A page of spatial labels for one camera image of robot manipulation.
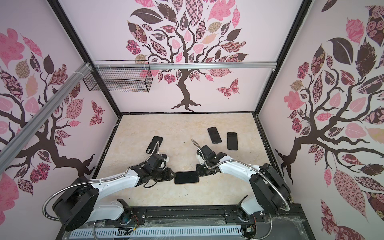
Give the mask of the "pink phone case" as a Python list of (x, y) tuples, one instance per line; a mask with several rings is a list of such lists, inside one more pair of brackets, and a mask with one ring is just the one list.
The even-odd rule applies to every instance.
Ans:
[(199, 182), (197, 171), (177, 172), (175, 176), (176, 185), (194, 184)]

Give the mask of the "dark smartphone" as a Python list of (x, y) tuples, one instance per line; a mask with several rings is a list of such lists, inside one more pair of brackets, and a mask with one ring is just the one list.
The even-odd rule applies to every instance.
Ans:
[(210, 127), (207, 130), (212, 144), (220, 144), (222, 142), (221, 136), (216, 127)]

